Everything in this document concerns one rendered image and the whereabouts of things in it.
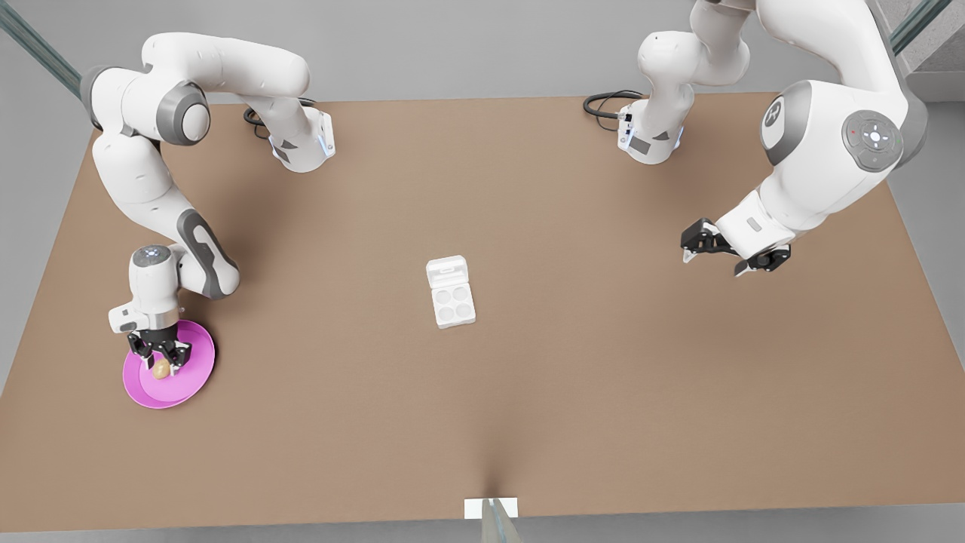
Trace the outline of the silver frame post with foot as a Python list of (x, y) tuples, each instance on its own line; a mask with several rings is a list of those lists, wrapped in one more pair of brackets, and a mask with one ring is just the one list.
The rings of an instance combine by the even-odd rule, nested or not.
[(519, 516), (517, 498), (479, 498), (463, 501), (463, 517), (482, 523), (480, 543), (523, 543), (513, 519)]

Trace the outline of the pink plate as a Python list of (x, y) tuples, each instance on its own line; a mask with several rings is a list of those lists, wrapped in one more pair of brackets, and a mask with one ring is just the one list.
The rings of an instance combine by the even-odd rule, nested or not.
[(191, 355), (182, 369), (165, 379), (155, 379), (152, 371), (135, 353), (127, 353), (123, 367), (123, 383), (130, 398), (141, 406), (165, 409), (186, 402), (200, 391), (210, 378), (215, 365), (213, 337), (195, 322), (181, 320), (178, 337), (192, 345)]

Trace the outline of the white egg box base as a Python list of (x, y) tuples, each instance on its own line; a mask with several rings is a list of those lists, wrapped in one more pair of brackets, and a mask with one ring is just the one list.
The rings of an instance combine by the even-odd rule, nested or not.
[(476, 310), (468, 282), (433, 288), (431, 293), (439, 329), (475, 323)]

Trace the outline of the grey concrete block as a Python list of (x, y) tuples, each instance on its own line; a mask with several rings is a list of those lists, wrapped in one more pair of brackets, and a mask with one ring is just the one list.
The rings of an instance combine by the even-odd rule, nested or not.
[(965, 0), (951, 0), (897, 59), (924, 102), (965, 103)]

